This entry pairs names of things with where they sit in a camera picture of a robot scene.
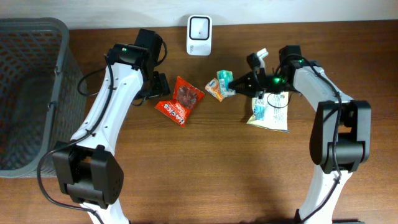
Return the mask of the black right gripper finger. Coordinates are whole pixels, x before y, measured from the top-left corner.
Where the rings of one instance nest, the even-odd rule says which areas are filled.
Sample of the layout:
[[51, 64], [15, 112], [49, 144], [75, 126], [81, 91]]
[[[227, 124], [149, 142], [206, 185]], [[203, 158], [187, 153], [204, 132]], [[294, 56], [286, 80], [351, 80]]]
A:
[[243, 75], [242, 77], [229, 82], [228, 87], [230, 89], [233, 89], [234, 86], [238, 85], [249, 85], [249, 86], [252, 85], [252, 72], [249, 72]]
[[235, 90], [236, 93], [245, 95], [247, 97], [257, 97], [257, 89], [253, 87], [252, 85], [238, 85], [234, 86], [233, 89]]

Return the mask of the teal tissue pack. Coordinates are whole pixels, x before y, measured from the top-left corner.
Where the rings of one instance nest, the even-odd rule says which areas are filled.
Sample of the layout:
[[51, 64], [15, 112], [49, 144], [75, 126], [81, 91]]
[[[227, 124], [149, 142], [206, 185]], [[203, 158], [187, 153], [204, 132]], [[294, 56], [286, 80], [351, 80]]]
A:
[[217, 79], [220, 86], [221, 95], [224, 97], [233, 96], [236, 92], [228, 85], [234, 80], [233, 73], [228, 70], [220, 70], [217, 72]]

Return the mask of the orange small box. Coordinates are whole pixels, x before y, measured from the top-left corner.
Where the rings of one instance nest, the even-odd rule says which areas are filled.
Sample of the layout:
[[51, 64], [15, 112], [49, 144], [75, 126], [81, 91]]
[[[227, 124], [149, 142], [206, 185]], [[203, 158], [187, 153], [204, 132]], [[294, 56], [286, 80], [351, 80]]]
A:
[[220, 85], [217, 78], [212, 79], [205, 86], [205, 90], [214, 96], [219, 102], [224, 100], [224, 96], [221, 94]]

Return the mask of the yellow chip bag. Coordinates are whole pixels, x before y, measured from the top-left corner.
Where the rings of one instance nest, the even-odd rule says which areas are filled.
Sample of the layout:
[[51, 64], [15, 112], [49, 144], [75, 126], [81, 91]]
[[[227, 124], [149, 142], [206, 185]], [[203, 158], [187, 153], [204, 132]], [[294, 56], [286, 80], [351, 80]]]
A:
[[289, 101], [288, 92], [266, 93], [261, 99], [253, 98], [251, 101], [252, 116], [246, 124], [288, 133], [287, 105]]

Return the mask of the red snack packet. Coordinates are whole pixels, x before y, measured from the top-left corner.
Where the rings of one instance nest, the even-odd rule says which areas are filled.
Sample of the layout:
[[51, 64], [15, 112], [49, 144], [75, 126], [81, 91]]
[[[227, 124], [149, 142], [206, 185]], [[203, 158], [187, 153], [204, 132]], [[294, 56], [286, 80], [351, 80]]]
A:
[[204, 95], [204, 92], [178, 76], [172, 99], [158, 102], [155, 109], [184, 127], [190, 113]]

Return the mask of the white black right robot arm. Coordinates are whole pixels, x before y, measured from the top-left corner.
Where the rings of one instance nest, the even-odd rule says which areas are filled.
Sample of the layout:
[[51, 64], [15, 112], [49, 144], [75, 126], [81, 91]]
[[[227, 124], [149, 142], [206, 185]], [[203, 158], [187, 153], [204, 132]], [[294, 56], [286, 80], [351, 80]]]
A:
[[279, 65], [266, 73], [266, 49], [248, 55], [251, 71], [231, 81], [242, 95], [300, 93], [315, 110], [309, 150], [314, 173], [307, 197], [291, 223], [332, 223], [343, 187], [370, 155], [371, 105], [343, 93], [316, 60], [306, 59], [298, 45], [279, 50]]

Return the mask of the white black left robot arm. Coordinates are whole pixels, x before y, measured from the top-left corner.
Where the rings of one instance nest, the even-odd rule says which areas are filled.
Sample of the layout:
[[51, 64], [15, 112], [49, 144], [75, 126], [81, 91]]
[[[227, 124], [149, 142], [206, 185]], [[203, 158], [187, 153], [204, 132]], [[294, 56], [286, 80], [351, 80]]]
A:
[[93, 223], [129, 223], [119, 195], [124, 172], [114, 157], [116, 141], [135, 98], [150, 97], [163, 74], [158, 44], [115, 44], [105, 56], [104, 82], [84, 122], [70, 143], [58, 142], [52, 154], [60, 190], [72, 209], [89, 214]]

